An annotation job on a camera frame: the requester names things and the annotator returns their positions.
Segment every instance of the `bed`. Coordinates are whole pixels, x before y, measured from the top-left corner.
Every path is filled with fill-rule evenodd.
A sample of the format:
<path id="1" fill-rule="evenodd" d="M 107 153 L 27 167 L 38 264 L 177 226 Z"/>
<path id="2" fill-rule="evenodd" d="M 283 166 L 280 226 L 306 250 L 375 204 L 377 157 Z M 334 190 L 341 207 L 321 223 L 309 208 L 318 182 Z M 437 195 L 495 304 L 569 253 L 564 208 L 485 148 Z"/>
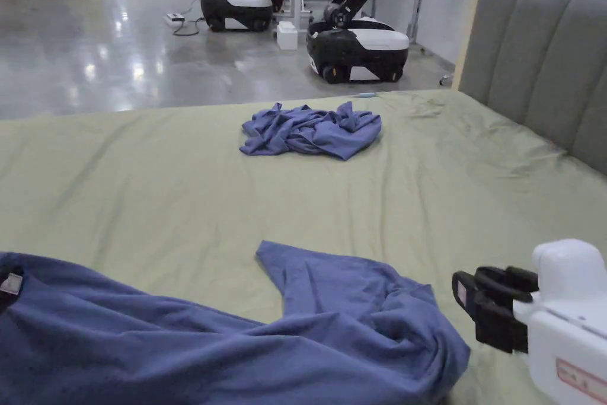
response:
<path id="1" fill-rule="evenodd" d="M 563 237 L 607 252 L 607 181 L 485 104 L 456 91 L 354 99 L 383 128 L 345 162 L 239 152 L 239 126 L 270 103 L 2 122 L 0 249 L 262 322 L 282 313 L 254 259 L 263 239 L 377 259 L 431 283 L 472 347 L 449 403 L 549 403 L 521 359 L 475 342 L 451 276 L 531 269 L 532 249 Z"/>

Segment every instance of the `cable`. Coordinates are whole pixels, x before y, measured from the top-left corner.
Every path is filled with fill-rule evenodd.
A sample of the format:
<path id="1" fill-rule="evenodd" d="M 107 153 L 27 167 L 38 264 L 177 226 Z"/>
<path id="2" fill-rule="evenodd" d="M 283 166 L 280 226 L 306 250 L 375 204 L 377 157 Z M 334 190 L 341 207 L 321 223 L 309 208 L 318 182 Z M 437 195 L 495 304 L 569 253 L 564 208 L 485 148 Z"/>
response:
<path id="1" fill-rule="evenodd" d="M 188 14 L 188 12 L 192 11 L 192 8 L 194 8 L 194 3 L 198 1 L 198 0 L 192 0 L 192 3 L 190 4 L 189 8 L 187 8 L 185 11 L 181 11 L 179 14 L 181 16 L 185 16 Z"/>
<path id="2" fill-rule="evenodd" d="M 180 31 L 182 28 L 185 27 L 185 21 L 181 23 L 181 25 L 179 26 L 179 28 L 173 32 L 173 35 L 175 36 L 194 36 L 194 35 L 198 35 L 200 33 L 200 29 L 198 28 L 198 21 L 202 21 L 204 20 L 204 18 L 198 18 L 196 21 L 188 21 L 188 23 L 194 23 L 194 26 L 196 27 L 196 31 L 192 32 L 192 33 L 177 33 L 178 31 Z"/>

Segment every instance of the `crumpled blue cloth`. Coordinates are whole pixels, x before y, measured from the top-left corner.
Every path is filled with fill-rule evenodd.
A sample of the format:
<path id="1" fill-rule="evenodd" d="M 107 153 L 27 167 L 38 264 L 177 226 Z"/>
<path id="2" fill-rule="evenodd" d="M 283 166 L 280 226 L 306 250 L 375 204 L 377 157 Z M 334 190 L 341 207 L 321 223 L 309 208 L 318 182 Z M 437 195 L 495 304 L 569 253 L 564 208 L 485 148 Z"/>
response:
<path id="1" fill-rule="evenodd" d="M 347 160 L 369 146 L 381 131 L 381 118 L 371 111 L 353 111 L 348 101 L 336 111 L 307 104 L 282 110 L 276 103 L 242 125 L 249 136 L 241 151 L 247 155 L 326 154 Z"/>
<path id="2" fill-rule="evenodd" d="M 0 404 L 421 405 L 464 372 L 470 350 L 429 285 L 268 242 L 257 257 L 283 295 L 271 324 L 0 254 L 24 271 L 0 305 Z"/>

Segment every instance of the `bed wrinkle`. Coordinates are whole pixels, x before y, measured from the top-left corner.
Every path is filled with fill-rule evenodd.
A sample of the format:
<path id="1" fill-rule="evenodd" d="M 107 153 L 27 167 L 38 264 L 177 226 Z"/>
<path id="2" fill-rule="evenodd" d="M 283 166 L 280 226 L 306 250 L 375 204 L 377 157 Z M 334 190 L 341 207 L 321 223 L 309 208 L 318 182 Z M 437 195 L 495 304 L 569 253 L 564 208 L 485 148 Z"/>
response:
<path id="1" fill-rule="evenodd" d="M 93 152 L 92 157 L 84 163 L 77 175 L 71 179 L 68 186 L 61 194 L 55 199 L 55 201 L 46 209 L 48 215 L 59 212 L 66 204 L 76 195 L 78 189 L 86 181 L 86 179 L 95 171 L 98 167 L 99 162 L 107 154 L 107 151 L 113 146 L 114 143 L 118 142 L 126 132 L 143 120 L 143 117 L 136 117 L 109 133 L 101 144 L 97 147 L 97 150 Z"/>
<path id="2" fill-rule="evenodd" d="M 124 209 L 124 200 L 127 192 L 129 181 L 123 180 L 120 183 L 118 192 L 116 192 L 111 200 L 111 209 L 109 210 L 108 216 L 104 217 L 101 221 L 99 229 L 96 229 L 94 235 L 99 233 L 99 240 L 97 247 L 94 249 L 95 253 L 92 257 L 91 268 L 94 270 L 101 270 L 102 265 L 106 262 L 109 251 L 111 250 L 111 239 L 116 230 L 116 226 L 119 224 L 119 220 L 122 218 L 121 213 Z"/>
<path id="3" fill-rule="evenodd" d="M 165 111 L 162 111 L 162 114 L 163 114 L 163 116 L 150 122 L 150 125 L 142 133 L 142 136 L 139 140 L 140 143 L 146 142 L 147 140 L 149 140 L 149 138 L 152 137 L 152 135 L 157 135 L 158 129 L 161 126 L 167 124 L 171 119 L 173 119 L 175 117 L 175 115 L 177 114 L 177 112 L 175 110 L 172 110 L 168 113 L 165 113 Z"/>
<path id="4" fill-rule="evenodd" d="M 20 138 L 21 140 L 19 141 L 17 146 L 15 146 L 9 153 L 8 157 L 3 160 L 4 164 L 2 166 L 2 170 L 0 170 L 0 180 L 4 179 L 7 175 L 10 174 L 13 166 L 19 162 L 21 156 L 23 155 L 23 152 L 31 143 L 31 138 L 27 135 L 20 134 Z"/>
<path id="5" fill-rule="evenodd" d="M 385 220 L 386 220 L 386 187 L 388 186 L 388 175 L 390 174 L 391 162 L 391 142 L 384 142 L 384 147 L 377 151 L 377 160 L 380 161 L 381 166 L 377 167 L 379 170 L 379 198 L 376 199 L 377 210 L 379 212 L 378 226 L 376 233 L 379 240 L 379 258 L 380 261 L 387 262 L 387 254 L 385 251 L 386 246 L 386 233 L 385 233 Z"/>

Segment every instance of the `clothing label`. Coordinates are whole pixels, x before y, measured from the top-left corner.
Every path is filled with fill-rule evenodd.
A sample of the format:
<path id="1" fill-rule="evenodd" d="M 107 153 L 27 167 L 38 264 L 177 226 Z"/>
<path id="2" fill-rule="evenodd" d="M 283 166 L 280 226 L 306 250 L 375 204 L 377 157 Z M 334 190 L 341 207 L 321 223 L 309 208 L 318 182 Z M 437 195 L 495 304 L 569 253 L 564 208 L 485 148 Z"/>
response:
<path id="1" fill-rule="evenodd" d="M 607 382 L 557 358 L 557 376 L 559 380 L 575 387 L 583 394 L 600 403 L 607 404 Z"/>
<path id="2" fill-rule="evenodd" d="M 459 298 L 459 300 L 461 301 L 461 303 L 464 305 L 465 307 L 465 286 L 462 284 L 462 282 L 457 282 L 457 297 Z"/>
<path id="3" fill-rule="evenodd" d="M 0 290 L 9 295 L 19 295 L 21 290 L 21 282 L 23 281 L 23 277 L 17 274 L 10 273 L 6 280 L 0 285 Z"/>

